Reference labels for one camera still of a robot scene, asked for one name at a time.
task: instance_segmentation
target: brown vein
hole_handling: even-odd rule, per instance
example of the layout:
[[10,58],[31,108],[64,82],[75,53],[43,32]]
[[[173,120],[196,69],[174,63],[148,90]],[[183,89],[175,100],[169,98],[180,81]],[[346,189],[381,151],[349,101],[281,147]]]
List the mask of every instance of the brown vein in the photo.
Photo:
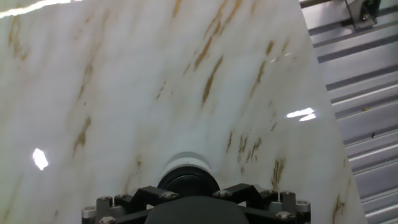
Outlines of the brown vein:
[[21,22],[19,20],[19,16],[16,16],[12,20],[11,30],[8,36],[8,46],[10,47],[12,44],[14,48],[14,55],[13,57],[16,58],[19,52],[22,50],[21,43],[19,42],[19,32],[21,31]]
[[274,46],[274,41],[270,41],[266,50],[266,54],[269,55],[271,53],[272,47]]
[[273,130],[275,129],[275,127],[276,127],[277,124],[278,124],[278,123],[275,123],[274,125],[272,125],[271,131],[273,131]]
[[83,92],[85,91],[87,84],[90,82],[91,77],[93,76],[93,66],[91,64],[92,64],[92,62],[90,64],[86,65],[85,74],[83,76],[83,84],[81,84],[80,92],[79,92],[79,96],[78,96],[77,100],[79,100],[81,98],[81,96],[83,95]]
[[282,48],[282,53],[285,52],[285,50],[286,50],[286,48],[287,48],[287,46],[288,46],[288,44],[289,44],[289,41],[290,41],[290,39],[287,38],[287,40],[286,40],[286,42],[285,42],[285,44],[284,44],[284,47]]
[[185,69],[185,71],[184,71],[184,73],[182,74],[182,76],[184,76],[184,75],[187,73],[187,71],[188,71],[188,69],[189,69],[190,66],[191,66],[191,63],[189,63],[189,65],[188,65],[187,68]]
[[223,15],[221,12],[223,10],[223,8],[225,7],[225,4],[227,3],[227,0],[224,0],[224,2],[221,4],[220,8],[218,8],[218,12],[216,14],[216,17],[214,17],[214,19],[212,20],[212,22],[210,23],[209,27],[207,28],[205,35],[203,36],[203,38],[206,37],[207,32],[210,30],[210,27],[217,21],[218,18],[221,18],[221,16]]
[[173,18],[178,14],[178,11],[180,10],[180,4],[182,0],[177,0],[174,6],[174,11],[173,11]]
[[254,14],[254,10],[256,9],[256,4],[257,4],[258,0],[254,0],[253,5],[251,6],[251,10],[250,10],[250,14],[253,16]]
[[228,145],[227,145],[227,147],[226,147],[226,152],[228,152],[229,147],[231,146],[231,142],[232,142],[232,133],[233,133],[233,132],[231,132],[231,133],[229,134],[229,139],[228,139]]
[[226,27],[227,24],[229,24],[229,22],[231,22],[232,18],[235,16],[236,11],[239,9],[239,7],[241,6],[242,0],[237,0],[235,3],[235,7],[232,10],[231,14],[228,16],[227,20],[224,23],[223,28],[220,31],[220,35],[223,34],[223,31]]
[[200,53],[197,61],[195,62],[195,70],[198,68],[198,66],[200,65],[201,61],[203,60],[203,58],[205,58],[207,51],[209,50],[210,44],[211,44],[211,40],[213,39],[213,37],[209,38],[209,41],[207,42],[207,44],[205,45],[205,48],[202,50],[202,52]]
[[257,85],[260,84],[260,82],[261,82],[261,77],[262,77],[262,75],[264,74],[264,67],[265,67],[265,66],[266,66],[266,61],[263,61],[262,64],[261,64],[261,66],[260,66],[259,73],[257,74],[256,83],[254,84],[253,88],[251,89],[250,97],[253,96],[253,93],[254,93],[254,91],[256,90]]
[[129,188],[130,188],[129,185],[130,185],[130,182],[131,182],[131,178],[132,178],[132,174],[129,175],[129,177],[127,178],[126,183],[124,184],[123,193],[129,192]]
[[221,22],[220,22],[220,20],[218,20],[217,27],[216,27],[216,29],[214,30],[213,35],[218,34],[218,31],[220,30],[220,28],[221,28]]
[[214,66],[213,72],[211,73],[209,79],[207,79],[207,83],[206,83],[206,87],[205,87],[205,91],[203,92],[203,99],[202,99],[202,104],[204,105],[207,97],[210,93],[210,88],[211,88],[211,84],[213,83],[213,79],[214,79],[214,75],[217,72],[218,67],[220,67],[221,63],[223,62],[223,55],[220,57],[220,59],[218,59],[217,64]]
[[159,99],[160,94],[162,94],[162,90],[164,89],[164,85],[165,85],[165,84],[166,84],[166,81],[164,81],[164,83],[163,83],[163,85],[162,85],[162,88],[160,88],[159,94],[157,95],[156,100]]
[[338,195],[337,199],[336,199],[335,208],[333,209],[333,221],[332,221],[333,224],[336,223],[336,217],[337,217],[338,212],[343,213],[343,209],[344,209],[345,205],[346,204],[344,202],[340,202],[340,195]]
[[272,189],[278,191],[279,190],[279,182],[280,182],[280,177],[282,175],[282,172],[284,170],[286,158],[279,159],[275,161],[275,166],[274,166],[274,174],[272,176],[271,184],[272,184]]
[[14,191],[12,192],[11,201],[8,205],[6,214],[4,215],[4,218],[2,219],[3,223],[7,223],[8,216],[10,215],[12,209],[14,208],[15,200],[17,197],[17,193],[19,191],[19,187],[21,186],[22,178],[23,178],[23,175],[21,174],[17,180],[16,186],[14,187]]
[[243,141],[243,136],[241,136],[241,142],[239,144],[239,153],[244,153],[247,142],[248,142],[248,137],[244,138],[244,141]]
[[86,119],[85,125],[83,127],[83,129],[80,131],[79,136],[77,137],[75,144],[73,145],[73,154],[72,157],[75,157],[75,154],[77,152],[77,146],[81,145],[81,147],[84,147],[86,144],[86,131],[88,129],[88,127],[90,127],[91,125],[91,118],[88,117]]
[[248,156],[250,155],[251,162],[253,161],[254,153],[259,149],[261,143],[262,143],[261,138],[259,138],[259,140],[256,143],[254,143],[253,149],[251,150],[251,154],[250,153],[248,154]]

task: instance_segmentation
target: screw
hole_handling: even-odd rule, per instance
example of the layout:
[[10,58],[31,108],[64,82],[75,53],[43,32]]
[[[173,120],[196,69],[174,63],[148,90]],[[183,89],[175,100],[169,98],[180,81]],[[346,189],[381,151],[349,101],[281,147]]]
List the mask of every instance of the screw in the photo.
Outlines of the screw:
[[213,194],[215,197],[225,198],[231,196],[231,193],[227,190],[219,190]]
[[161,197],[166,200],[172,200],[172,199],[179,197],[179,194],[174,193],[174,192],[164,192],[164,193],[162,193]]
[[293,218],[295,215],[293,215],[289,212],[281,211],[281,212],[276,213],[275,216],[277,218],[280,218],[281,220],[286,220],[289,218]]
[[103,217],[100,221],[99,224],[112,224],[115,223],[116,219],[113,217]]
[[94,210],[94,209],[95,209],[94,206],[87,206],[87,207],[85,207],[85,210]]
[[127,197],[127,194],[119,194],[119,195],[117,195],[115,197],[117,197],[117,198],[125,198],[125,197]]

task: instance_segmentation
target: marble slab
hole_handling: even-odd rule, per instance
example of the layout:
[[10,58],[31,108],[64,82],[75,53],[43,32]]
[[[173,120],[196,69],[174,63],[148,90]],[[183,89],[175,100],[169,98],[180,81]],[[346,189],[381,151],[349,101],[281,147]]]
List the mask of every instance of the marble slab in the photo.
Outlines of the marble slab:
[[176,155],[366,223],[298,1],[2,0],[0,223],[80,223]]

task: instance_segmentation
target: metal rack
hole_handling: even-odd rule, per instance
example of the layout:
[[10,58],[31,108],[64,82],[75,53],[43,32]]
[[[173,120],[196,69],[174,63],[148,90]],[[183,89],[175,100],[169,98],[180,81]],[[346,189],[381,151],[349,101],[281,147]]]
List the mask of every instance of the metal rack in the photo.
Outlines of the metal rack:
[[398,222],[398,0],[358,29],[344,0],[300,0],[369,223]]

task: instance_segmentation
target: metal bracket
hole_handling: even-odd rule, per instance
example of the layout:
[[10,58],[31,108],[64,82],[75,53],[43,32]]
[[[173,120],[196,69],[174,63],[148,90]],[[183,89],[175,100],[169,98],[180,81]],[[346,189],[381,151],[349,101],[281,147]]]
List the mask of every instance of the metal bracket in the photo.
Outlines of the metal bracket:
[[381,0],[346,0],[355,30],[365,29],[377,23]]

